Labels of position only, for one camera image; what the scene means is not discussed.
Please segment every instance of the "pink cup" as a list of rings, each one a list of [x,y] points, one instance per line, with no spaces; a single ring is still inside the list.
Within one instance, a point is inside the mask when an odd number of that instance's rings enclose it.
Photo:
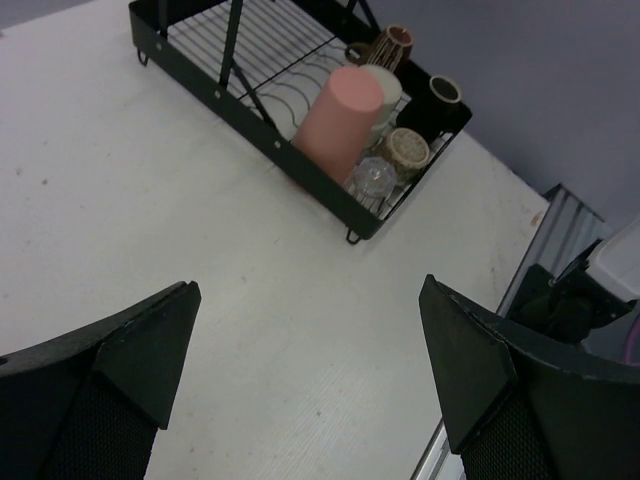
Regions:
[[[292,144],[343,185],[365,148],[384,102],[376,78],[364,68],[335,70],[296,132]]]

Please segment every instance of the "table surface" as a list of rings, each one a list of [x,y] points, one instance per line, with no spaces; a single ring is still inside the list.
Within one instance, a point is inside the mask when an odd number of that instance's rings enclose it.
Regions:
[[[464,133],[345,229],[159,68],[125,3],[0,38],[0,352],[179,280],[203,301],[147,478],[409,478],[439,417],[427,274],[495,308],[546,202]]]

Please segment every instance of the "dish rack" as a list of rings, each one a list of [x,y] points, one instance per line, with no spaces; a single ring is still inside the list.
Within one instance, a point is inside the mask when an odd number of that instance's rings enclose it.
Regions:
[[[352,244],[398,210],[471,118],[461,105],[451,131],[430,145],[427,168],[367,207],[289,143],[329,74],[346,64],[346,45],[380,32],[366,0],[136,0],[129,12],[140,63],[153,60],[244,136],[342,221]],[[397,114],[429,75],[411,61],[396,73],[404,90]]]

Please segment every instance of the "glass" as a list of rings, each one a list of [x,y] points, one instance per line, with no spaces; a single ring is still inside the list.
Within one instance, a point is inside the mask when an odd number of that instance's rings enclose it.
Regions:
[[[397,182],[396,171],[381,157],[366,157],[353,173],[355,198],[372,212],[380,212]]]

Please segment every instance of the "gray wall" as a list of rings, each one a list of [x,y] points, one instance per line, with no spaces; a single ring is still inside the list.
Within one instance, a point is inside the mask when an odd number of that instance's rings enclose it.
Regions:
[[[562,182],[613,225],[640,213],[640,1],[369,3],[458,81],[469,132],[534,188]]]

